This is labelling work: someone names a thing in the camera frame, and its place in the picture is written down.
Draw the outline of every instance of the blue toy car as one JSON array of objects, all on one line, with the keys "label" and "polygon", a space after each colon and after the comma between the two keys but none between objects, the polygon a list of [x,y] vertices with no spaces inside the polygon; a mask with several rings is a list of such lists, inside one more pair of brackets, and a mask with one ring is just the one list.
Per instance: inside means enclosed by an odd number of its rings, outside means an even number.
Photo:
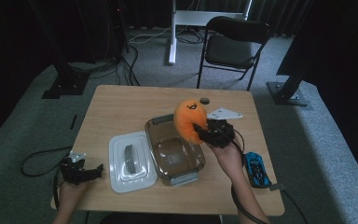
[{"label": "blue toy car", "polygon": [[258,189],[266,189],[271,186],[261,156],[254,152],[248,152],[243,156],[251,186]]}]

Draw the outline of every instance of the tripod base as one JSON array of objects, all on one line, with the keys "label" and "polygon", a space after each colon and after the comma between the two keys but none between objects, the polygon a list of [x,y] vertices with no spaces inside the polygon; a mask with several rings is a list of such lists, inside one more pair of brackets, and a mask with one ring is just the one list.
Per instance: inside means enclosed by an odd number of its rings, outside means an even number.
[{"label": "tripod base", "polygon": [[299,89],[289,99],[282,98],[280,91],[284,85],[284,82],[267,82],[269,92],[271,93],[276,105],[298,105],[303,110],[312,110],[312,106],[309,101],[304,99],[303,94]]},{"label": "tripod base", "polygon": [[60,99],[62,95],[81,95],[86,88],[90,73],[76,74],[76,78],[70,82],[64,82],[60,75],[57,76],[49,91],[45,91],[42,99]]}]

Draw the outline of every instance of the container lid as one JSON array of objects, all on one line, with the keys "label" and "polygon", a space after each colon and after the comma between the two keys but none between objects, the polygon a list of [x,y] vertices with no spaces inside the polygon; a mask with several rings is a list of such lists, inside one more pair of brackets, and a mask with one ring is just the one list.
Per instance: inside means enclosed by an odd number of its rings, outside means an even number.
[{"label": "container lid", "polygon": [[145,132],[113,137],[109,142],[109,169],[112,189],[126,193],[152,186],[157,181]]}]

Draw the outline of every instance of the orange fuzzy ball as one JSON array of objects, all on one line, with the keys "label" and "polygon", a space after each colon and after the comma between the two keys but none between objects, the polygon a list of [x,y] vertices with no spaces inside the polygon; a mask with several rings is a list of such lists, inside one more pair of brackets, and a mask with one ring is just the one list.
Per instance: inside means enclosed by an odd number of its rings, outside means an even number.
[{"label": "orange fuzzy ball", "polygon": [[193,124],[208,130],[206,126],[206,109],[196,100],[185,100],[176,107],[173,122],[177,132],[189,143],[201,144],[199,135],[194,131]]}]

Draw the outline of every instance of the black eye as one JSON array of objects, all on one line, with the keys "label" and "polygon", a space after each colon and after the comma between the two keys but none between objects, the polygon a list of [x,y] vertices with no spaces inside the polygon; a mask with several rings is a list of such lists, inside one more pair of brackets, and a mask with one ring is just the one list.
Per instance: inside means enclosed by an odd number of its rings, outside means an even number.
[{"label": "black eye", "polygon": [[197,109],[197,105],[196,104],[193,104],[191,106],[187,106],[189,109]]}]

